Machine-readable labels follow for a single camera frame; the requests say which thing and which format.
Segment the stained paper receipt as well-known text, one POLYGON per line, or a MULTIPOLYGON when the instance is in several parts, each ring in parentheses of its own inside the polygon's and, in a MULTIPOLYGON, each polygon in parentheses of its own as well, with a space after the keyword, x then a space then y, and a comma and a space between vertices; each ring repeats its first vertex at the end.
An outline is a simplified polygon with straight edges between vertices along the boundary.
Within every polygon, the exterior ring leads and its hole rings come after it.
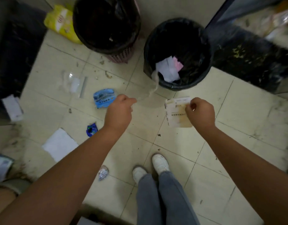
POLYGON ((190 97, 172 98, 165 101, 166 119, 173 128, 191 128, 193 125, 186 114, 186 105, 190 104, 190 97))

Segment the pink bin with black liner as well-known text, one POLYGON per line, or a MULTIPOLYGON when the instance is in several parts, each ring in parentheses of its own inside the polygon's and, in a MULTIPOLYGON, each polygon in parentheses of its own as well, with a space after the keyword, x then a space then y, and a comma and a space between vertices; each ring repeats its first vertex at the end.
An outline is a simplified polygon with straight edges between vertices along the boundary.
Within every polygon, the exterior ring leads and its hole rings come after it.
POLYGON ((136 0, 76 0, 73 26, 80 41, 111 62, 127 63, 141 30, 136 0))

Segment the person's left white shoe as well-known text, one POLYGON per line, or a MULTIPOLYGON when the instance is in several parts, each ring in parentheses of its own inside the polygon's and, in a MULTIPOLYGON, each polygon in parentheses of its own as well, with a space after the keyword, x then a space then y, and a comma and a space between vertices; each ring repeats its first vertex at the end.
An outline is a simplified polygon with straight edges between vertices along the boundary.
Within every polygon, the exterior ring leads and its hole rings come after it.
POLYGON ((145 169, 145 167, 143 167, 141 165, 135 165, 133 167, 132 176, 133 176, 133 179, 134 179, 136 185, 139 184, 139 181, 141 180, 141 178, 143 178, 146 174, 148 174, 148 172, 145 169))

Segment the silver foil wrapper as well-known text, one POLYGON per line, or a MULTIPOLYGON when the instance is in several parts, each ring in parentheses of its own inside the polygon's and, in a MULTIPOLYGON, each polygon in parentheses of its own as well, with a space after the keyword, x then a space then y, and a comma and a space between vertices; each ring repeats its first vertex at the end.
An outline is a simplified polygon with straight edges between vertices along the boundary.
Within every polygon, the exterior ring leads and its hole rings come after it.
POLYGON ((105 166, 102 165, 99 172, 98 172, 98 180, 102 181, 104 180, 107 176, 109 175, 109 169, 105 166))

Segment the person's grey jeans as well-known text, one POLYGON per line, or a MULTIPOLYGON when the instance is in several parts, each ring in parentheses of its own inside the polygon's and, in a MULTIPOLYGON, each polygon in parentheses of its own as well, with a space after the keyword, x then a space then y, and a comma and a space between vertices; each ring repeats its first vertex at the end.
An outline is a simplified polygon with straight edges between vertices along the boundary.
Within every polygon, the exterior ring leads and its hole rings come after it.
POLYGON ((137 225, 200 225, 183 187, 172 172, 146 173, 138 182, 137 225))

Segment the person's left forearm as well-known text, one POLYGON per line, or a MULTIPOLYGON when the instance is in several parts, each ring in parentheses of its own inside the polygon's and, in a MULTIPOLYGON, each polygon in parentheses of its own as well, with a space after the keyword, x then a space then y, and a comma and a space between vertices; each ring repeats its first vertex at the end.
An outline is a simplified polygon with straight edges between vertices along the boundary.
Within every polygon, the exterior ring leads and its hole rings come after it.
POLYGON ((0 213, 0 225, 69 225, 126 128, 104 125, 0 213))

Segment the black trash bin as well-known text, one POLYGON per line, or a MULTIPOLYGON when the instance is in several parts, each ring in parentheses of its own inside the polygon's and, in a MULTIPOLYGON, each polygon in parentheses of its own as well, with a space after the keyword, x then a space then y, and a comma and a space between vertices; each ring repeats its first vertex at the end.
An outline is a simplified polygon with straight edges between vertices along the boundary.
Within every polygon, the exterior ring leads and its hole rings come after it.
POLYGON ((187 18, 173 18, 159 24, 149 34, 144 46, 144 73, 152 79, 156 64, 168 57, 176 57, 183 64, 180 79, 166 82, 159 73, 159 86, 181 91, 200 83, 212 67, 213 50, 206 30, 187 18))

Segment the person's right hand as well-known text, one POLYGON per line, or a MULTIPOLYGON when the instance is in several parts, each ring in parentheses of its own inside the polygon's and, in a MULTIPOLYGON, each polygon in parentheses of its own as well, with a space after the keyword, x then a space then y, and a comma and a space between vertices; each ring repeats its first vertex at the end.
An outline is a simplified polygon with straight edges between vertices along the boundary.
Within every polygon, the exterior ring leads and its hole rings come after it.
POLYGON ((200 135, 216 127, 214 107, 204 99, 202 99, 200 110, 187 117, 200 135))

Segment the pink paper slip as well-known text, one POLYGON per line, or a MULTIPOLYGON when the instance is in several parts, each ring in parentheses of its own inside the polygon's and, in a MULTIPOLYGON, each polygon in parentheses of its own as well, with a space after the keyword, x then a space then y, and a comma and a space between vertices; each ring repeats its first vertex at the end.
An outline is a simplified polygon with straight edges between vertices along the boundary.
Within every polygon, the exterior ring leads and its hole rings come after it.
POLYGON ((179 72, 183 68, 183 64, 179 62, 175 56, 172 58, 172 60, 177 72, 179 72))

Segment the clear plastic wrapper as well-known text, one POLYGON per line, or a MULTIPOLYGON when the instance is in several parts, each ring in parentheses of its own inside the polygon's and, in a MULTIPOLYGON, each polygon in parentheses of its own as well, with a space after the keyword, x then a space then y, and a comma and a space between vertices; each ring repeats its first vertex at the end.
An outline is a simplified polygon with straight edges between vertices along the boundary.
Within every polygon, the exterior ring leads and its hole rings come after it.
POLYGON ((151 97, 152 94, 158 89, 159 81, 160 81, 158 71, 154 70, 151 77, 152 77, 151 79, 153 81, 153 86, 149 89, 148 92, 145 92, 144 94, 141 94, 140 96, 136 97, 137 102, 143 101, 143 100, 151 97))

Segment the person's white shoe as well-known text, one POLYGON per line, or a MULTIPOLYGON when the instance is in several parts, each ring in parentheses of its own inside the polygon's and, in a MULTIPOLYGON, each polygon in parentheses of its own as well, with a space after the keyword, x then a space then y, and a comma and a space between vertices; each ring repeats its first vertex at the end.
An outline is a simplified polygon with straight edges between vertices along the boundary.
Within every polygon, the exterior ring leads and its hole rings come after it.
POLYGON ((152 164, 159 176, 164 172, 170 172, 167 159, 159 153, 152 156, 152 164))
POLYGON ((136 185, 139 184, 139 181, 141 180, 141 178, 143 178, 146 174, 148 174, 148 172, 145 169, 145 167, 143 167, 141 165, 135 165, 133 167, 132 176, 133 176, 133 179, 134 179, 136 185))

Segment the white paper sheet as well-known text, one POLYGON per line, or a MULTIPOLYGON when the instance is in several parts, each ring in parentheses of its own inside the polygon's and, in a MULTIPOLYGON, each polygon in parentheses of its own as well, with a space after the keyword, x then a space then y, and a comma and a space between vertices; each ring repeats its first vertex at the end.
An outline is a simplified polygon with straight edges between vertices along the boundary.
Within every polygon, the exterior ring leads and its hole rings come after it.
POLYGON ((179 72, 177 72, 173 60, 173 56, 156 63, 156 70, 163 76, 165 82, 172 83, 180 80, 179 72))

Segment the crumpled printed paper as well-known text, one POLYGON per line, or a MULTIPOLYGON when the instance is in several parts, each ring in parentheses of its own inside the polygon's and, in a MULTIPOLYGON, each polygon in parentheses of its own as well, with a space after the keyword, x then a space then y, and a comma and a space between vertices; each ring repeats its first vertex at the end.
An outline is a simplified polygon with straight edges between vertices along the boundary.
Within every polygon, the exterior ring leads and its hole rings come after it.
POLYGON ((0 154, 0 182, 3 182, 6 179, 14 161, 14 159, 0 154))

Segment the crinkled plastic packaging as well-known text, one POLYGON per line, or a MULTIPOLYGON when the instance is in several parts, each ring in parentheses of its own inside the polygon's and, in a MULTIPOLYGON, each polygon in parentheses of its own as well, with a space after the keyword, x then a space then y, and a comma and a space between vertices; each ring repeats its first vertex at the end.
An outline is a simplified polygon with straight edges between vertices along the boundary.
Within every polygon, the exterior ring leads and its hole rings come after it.
POLYGON ((261 36, 268 37, 274 30, 283 26, 288 26, 288 0, 282 0, 274 6, 273 13, 266 18, 261 36))

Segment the person's left hand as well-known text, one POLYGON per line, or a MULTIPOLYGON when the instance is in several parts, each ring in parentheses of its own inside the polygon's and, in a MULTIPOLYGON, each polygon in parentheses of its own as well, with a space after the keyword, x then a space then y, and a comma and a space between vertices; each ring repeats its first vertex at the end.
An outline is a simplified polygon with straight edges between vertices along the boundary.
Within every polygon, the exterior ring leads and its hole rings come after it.
POLYGON ((121 106, 116 99, 108 106, 104 127, 122 135, 132 119, 132 106, 121 106))

